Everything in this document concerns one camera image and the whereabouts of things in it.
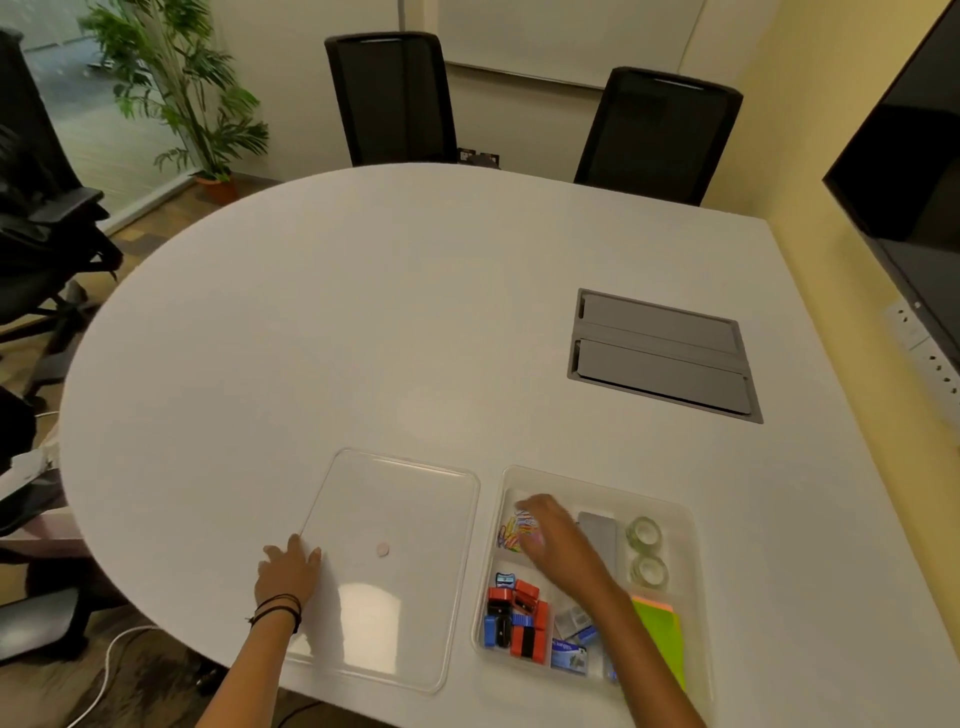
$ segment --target plastic lid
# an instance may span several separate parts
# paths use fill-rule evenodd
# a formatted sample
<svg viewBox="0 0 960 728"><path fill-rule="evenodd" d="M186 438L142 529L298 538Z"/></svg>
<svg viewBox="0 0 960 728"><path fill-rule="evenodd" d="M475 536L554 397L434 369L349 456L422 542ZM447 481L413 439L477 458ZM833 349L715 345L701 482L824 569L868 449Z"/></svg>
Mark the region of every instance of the plastic lid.
<svg viewBox="0 0 960 728"><path fill-rule="evenodd" d="M338 452L301 533L324 562L288 658L439 690L479 487L472 473Z"/></svg>

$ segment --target potted plant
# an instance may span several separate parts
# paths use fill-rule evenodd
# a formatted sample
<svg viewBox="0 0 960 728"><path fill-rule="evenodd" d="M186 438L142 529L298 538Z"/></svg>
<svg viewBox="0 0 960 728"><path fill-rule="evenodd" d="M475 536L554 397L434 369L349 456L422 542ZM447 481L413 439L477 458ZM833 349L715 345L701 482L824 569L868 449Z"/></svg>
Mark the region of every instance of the potted plant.
<svg viewBox="0 0 960 728"><path fill-rule="evenodd" d="M120 111L159 119L183 141L154 164L192 162L214 200L236 200L230 161L265 154L270 134L253 120L259 101L236 83L232 57L211 47L206 0L101 0L88 9L80 25L100 43Z"/></svg>

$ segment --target clear plastic organizer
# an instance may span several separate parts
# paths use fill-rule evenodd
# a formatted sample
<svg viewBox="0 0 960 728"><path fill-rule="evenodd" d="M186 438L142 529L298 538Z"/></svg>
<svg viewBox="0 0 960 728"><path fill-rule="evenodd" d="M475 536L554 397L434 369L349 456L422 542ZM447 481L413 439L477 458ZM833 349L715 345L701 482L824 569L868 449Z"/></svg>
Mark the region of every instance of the clear plastic organizer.
<svg viewBox="0 0 960 728"><path fill-rule="evenodd" d="M480 590L473 623L473 644L487 659L504 668L523 669L557 681L580 681L611 699L622 700L620 688L607 679L603 645L599 640L587 646L587 674L581 675L551 667L551 644L555 636L555 616L575 603L540 574L524 555L497 545L501 527L515 514L515 503L536 493L552 495L575 519L581 513L616 521L614 578L629 594L669 605L677 615L684 638L684 677L686 693L704 720L712 723L713 681L707 631L700 552L690 512L675 503L638 496L580 480L512 466L503 475L499 517L490 535L490 553L484 570L486 582ZM660 527L660 546L656 555L666 565L668 578L662 588L650 589L631 579L631 565L638 552L627 541L627 526L638 517L652 519ZM546 629L546 658L538 664L515 657L509 649L484 646L484 617L487 615L488 587L495 587L498 573L514 574L516 579L540 588L540 600L550 605Z"/></svg>

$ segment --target hand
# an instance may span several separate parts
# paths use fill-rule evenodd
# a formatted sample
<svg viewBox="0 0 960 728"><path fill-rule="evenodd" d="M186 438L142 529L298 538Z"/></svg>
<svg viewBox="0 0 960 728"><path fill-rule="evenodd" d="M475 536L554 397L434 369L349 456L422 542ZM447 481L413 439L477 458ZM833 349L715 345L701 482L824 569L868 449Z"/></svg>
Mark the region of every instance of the hand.
<svg viewBox="0 0 960 728"><path fill-rule="evenodd" d="M277 546L264 546L263 552L270 560L261 561L257 569L260 577L253 587L256 603L262 604L264 599L271 596L290 594L300 600L300 606L305 607L317 586L320 550L314 548L307 558L303 553L300 536L295 533L287 542L286 552Z"/></svg>
<svg viewBox="0 0 960 728"><path fill-rule="evenodd" d="M540 525L539 534L520 536L523 552L585 610L589 612L598 598L618 588L583 531L553 496L531 496L516 507L529 512Z"/></svg>

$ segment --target green sticky note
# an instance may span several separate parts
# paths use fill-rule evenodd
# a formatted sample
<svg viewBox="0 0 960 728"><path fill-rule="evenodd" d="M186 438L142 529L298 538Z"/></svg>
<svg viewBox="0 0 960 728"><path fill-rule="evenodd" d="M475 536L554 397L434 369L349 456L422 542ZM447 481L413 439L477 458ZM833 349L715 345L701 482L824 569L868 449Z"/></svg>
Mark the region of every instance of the green sticky note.
<svg viewBox="0 0 960 728"><path fill-rule="evenodd" d="M686 690L684 679L684 633L680 629L680 618L669 609L634 599L634 610L647 628L650 637L660 651L680 687Z"/></svg>

